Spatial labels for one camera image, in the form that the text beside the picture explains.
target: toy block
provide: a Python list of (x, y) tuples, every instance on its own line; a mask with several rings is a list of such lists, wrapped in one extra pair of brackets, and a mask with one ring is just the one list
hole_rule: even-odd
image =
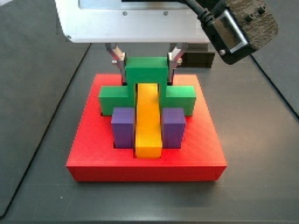
[(186, 119), (183, 108), (163, 109), (163, 148), (180, 149)]
[(183, 108), (186, 116), (192, 116), (196, 93), (194, 86), (168, 86), (161, 108)]
[(194, 85), (198, 95), (194, 115), (186, 117), (182, 149), (163, 150), (159, 159), (139, 159), (135, 158), (133, 150), (113, 148), (111, 116), (99, 114), (99, 89), (103, 86), (120, 86), (121, 75), (96, 76), (67, 162), (76, 181), (166, 182), (219, 179), (227, 161), (198, 77), (176, 74), (172, 81), (174, 85)]
[(113, 108), (132, 108), (135, 106), (135, 102), (128, 97), (127, 86), (101, 87), (97, 98), (103, 116), (112, 116)]
[(133, 149), (135, 147), (135, 122), (136, 110), (133, 108), (115, 108), (111, 125), (117, 149)]
[(163, 150), (157, 84), (137, 84), (135, 156), (159, 158)]
[(136, 98), (137, 83), (157, 83), (160, 96), (166, 95), (168, 63), (166, 57), (131, 57), (125, 61), (128, 95)]

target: green cube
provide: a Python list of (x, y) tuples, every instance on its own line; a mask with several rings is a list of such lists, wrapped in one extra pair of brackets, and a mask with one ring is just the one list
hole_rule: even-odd
[(112, 116), (113, 108), (132, 108), (135, 106), (135, 101), (128, 97), (127, 86), (101, 87), (97, 98), (103, 116)]
[(183, 108), (186, 116), (192, 115), (196, 101), (194, 86), (168, 86), (166, 97), (161, 99), (161, 108)]

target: cable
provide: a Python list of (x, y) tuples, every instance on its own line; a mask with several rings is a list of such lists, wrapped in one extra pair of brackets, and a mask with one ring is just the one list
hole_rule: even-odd
[(182, 0), (191, 10), (196, 13), (198, 19), (200, 20), (203, 26), (207, 26), (214, 21), (214, 16), (208, 9), (203, 9), (200, 4), (195, 0)]

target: metal bracket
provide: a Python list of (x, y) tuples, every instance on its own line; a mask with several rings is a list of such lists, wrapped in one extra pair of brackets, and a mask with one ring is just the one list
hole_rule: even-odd
[(188, 44), (179, 43), (176, 44), (176, 47), (172, 49), (172, 52), (168, 52), (168, 67), (170, 67), (168, 82), (170, 83), (174, 82), (174, 70), (183, 63), (182, 56), (187, 52), (187, 49), (188, 49)]
[(127, 74), (125, 74), (125, 60), (127, 54), (121, 52), (117, 44), (115, 43), (105, 43), (107, 51), (112, 56), (112, 64), (116, 65), (117, 69), (120, 70), (123, 82), (127, 81)]

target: orange block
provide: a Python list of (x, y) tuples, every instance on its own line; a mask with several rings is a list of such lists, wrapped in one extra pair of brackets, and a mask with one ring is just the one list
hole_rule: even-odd
[(163, 151), (157, 84), (137, 84), (135, 156), (159, 158)]

